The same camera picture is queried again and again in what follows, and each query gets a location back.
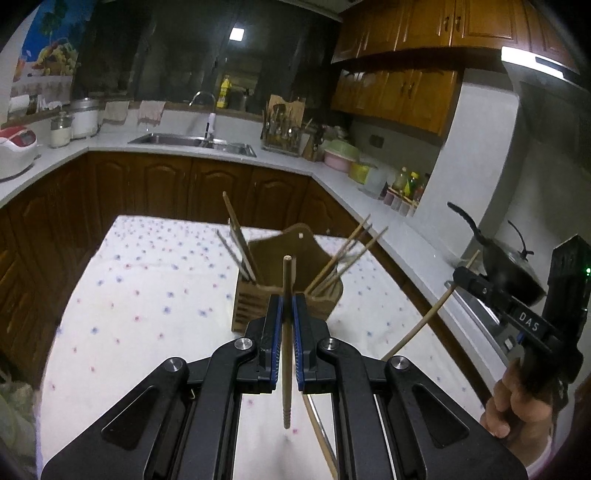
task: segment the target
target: poster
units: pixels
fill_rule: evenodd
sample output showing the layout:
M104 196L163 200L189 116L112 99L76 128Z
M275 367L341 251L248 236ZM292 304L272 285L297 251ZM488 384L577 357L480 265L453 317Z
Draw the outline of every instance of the poster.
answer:
M11 96L69 100L78 51L96 0L43 0L18 59Z

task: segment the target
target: yellow bottle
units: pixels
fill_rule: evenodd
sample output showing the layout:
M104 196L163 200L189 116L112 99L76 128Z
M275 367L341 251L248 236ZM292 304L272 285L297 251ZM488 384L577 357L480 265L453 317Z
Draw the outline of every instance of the yellow bottle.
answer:
M226 108L228 105L228 90L232 88L232 84L230 82L230 76L226 75L223 78L222 88L220 90L220 96L217 98L217 108Z

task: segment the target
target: paper towel roll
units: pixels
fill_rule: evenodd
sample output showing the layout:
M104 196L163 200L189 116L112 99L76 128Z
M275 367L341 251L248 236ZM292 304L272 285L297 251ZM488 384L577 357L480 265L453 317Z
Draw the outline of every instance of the paper towel roll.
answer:
M27 109L29 107L29 96L19 95L18 97L12 97L8 102L8 113L15 112L17 110Z

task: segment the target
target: table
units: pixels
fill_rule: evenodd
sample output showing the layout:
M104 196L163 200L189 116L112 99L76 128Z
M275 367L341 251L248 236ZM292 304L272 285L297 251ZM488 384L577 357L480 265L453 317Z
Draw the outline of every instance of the table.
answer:
M195 361L239 336L230 331L238 269L216 229L229 238L222 225L116 219L70 298L48 358L38 416L38 465L45 465L166 358ZM276 233L243 232L246 239ZM317 239L330 254L344 241ZM368 252L343 276L343 284L328 326L332 336L363 355L380 358L420 319ZM476 394L428 327L401 354L480 417ZM330 479L295 383L290 430L282 426L280 391L279 384L274 395L243 397L234 478Z

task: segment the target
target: frying pan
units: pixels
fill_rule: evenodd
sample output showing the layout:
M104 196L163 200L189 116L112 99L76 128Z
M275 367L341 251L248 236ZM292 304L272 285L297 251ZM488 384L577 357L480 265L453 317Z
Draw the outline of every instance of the frying pan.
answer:
M500 240L484 236L472 217L458 205L447 202L447 206L467 222L474 232L476 241L482 245L482 261L488 280L496 288L513 295L528 307L538 303L545 295L545 291L527 261L527 255L534 253L526 249L523 236L517 227L509 222L521 239L523 245L521 252Z

